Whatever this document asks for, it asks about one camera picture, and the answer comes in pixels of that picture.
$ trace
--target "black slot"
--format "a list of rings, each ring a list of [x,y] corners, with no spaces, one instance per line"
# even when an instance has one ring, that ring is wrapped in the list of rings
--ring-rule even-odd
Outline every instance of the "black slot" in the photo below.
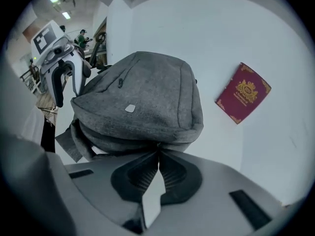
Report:
[[[243,190],[230,192],[229,195],[255,230],[271,221],[271,218]]]
[[[69,173],[69,176],[71,177],[71,179],[75,179],[75,178],[84,177],[84,176],[87,176],[90,174],[93,174],[93,171],[82,170],[82,171],[76,171],[76,172]]]

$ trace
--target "backpack zipper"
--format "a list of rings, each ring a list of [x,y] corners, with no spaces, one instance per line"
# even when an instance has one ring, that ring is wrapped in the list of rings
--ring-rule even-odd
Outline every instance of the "backpack zipper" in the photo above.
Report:
[[[125,79],[126,79],[128,73],[129,73],[130,70],[138,63],[138,61],[140,61],[140,60],[138,59],[137,62],[136,62],[131,68],[129,68],[128,72],[126,73],[126,75],[125,75],[125,77],[124,77],[123,79],[120,78],[120,79],[118,80],[118,88],[119,88],[119,89],[121,89],[121,88],[123,87],[124,81],[125,81]]]

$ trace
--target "ceiling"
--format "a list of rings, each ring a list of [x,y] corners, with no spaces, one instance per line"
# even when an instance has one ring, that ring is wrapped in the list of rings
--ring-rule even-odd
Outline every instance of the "ceiling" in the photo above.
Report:
[[[59,0],[52,4],[49,0],[33,0],[32,6],[38,19],[43,22],[55,20],[57,24],[65,24],[62,12],[68,12],[71,21],[92,18],[98,0]]]

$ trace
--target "red passport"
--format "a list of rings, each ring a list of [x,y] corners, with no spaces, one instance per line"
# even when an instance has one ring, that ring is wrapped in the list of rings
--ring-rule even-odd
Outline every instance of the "red passport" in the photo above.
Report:
[[[240,63],[216,104],[239,124],[263,101],[270,90],[270,85],[259,74]]]

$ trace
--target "gray backpack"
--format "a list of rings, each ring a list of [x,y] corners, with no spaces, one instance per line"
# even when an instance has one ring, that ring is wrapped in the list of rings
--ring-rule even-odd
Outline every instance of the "gray backpack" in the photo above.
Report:
[[[91,146],[125,154],[160,146],[184,151],[203,129],[191,67],[171,56],[136,52],[101,72],[73,98],[71,134],[86,159]]]

